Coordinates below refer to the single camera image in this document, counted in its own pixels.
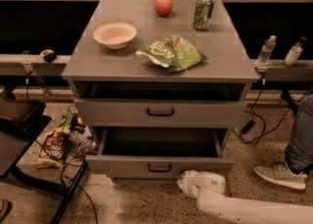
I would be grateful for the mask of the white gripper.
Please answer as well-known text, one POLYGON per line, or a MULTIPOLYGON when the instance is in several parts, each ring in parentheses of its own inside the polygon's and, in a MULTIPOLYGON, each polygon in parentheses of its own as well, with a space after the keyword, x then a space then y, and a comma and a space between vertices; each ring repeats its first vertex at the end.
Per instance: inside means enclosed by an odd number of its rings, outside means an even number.
POLYGON ((219 194, 226 190, 225 177, 213 172, 187 170, 180 175, 177 184, 186 196, 193 199, 198 197, 200 189, 219 194))

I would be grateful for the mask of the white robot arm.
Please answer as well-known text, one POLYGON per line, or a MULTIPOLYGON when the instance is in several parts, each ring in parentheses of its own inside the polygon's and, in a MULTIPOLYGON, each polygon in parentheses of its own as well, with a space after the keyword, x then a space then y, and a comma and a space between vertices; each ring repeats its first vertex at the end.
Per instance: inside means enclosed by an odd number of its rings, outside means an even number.
POLYGON ((216 173, 187 170, 178 186, 199 211, 231 224, 313 224, 312 206, 227 197, 226 179, 216 173))

